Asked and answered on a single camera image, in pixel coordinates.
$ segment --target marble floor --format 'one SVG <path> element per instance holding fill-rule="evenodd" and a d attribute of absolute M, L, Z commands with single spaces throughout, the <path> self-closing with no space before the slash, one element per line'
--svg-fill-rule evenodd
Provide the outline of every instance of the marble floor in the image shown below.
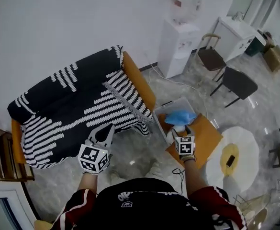
<path fill-rule="evenodd" d="M 232 126 L 241 126 L 251 131 L 260 149 L 259 172 L 252 186 L 241 194 L 244 199 L 268 193 L 275 188 L 280 179 L 280 168 L 272 169 L 273 158 L 269 150 L 280 145 L 280 71 L 272 74 L 263 57 L 243 55 L 227 63 L 250 76 L 257 84 L 258 90 L 246 100 L 240 100 L 224 108 L 236 96 L 221 87 L 212 97 L 210 93 L 218 85 L 212 81 L 215 72 L 208 72 L 191 59 L 183 74 L 171 78 L 193 86 L 171 83 L 160 78 L 152 69 L 143 72 L 147 82 L 157 97 L 157 106 L 179 97 L 186 97 L 196 113 L 203 113 L 220 132 Z M 166 143 L 155 123 L 149 125 L 151 135 L 142 137 L 129 130 L 116 134 L 113 139 L 113 158 L 110 168 L 99 175 L 98 191 L 110 185 L 109 173 L 117 171 L 120 177 L 131 179 L 145 176 L 157 160 L 158 169 L 163 177 L 180 192 L 180 177 L 171 173 L 179 167 L 165 154 Z M 46 170 L 34 170 L 35 181 L 26 186 L 33 204 L 40 217 L 46 221 L 56 218 L 64 204 L 76 190 L 81 169 L 76 158 Z M 280 217 L 280 195 L 274 194 L 268 205 L 268 218 L 261 229 L 271 229 Z"/>

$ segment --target plastic storage box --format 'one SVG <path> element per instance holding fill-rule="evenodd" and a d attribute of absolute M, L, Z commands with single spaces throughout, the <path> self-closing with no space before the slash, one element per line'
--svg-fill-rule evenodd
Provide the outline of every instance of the plastic storage box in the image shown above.
<path fill-rule="evenodd" d="M 187 98 L 185 98 L 185 97 L 180 97 L 179 99 L 177 99 L 175 101 L 171 101 L 166 104 L 163 104 L 162 106 L 156 108 L 153 111 L 154 119 L 155 119 L 156 123 L 158 124 L 159 129 L 163 135 L 163 138 L 165 139 L 165 141 L 168 145 L 171 145 L 171 144 L 168 143 L 167 134 L 164 133 L 164 130 L 159 123 L 158 116 L 159 116 L 159 114 L 170 114 L 173 111 L 188 111 L 188 112 L 195 113 L 194 109 L 192 108 L 192 106 L 188 102 Z"/>

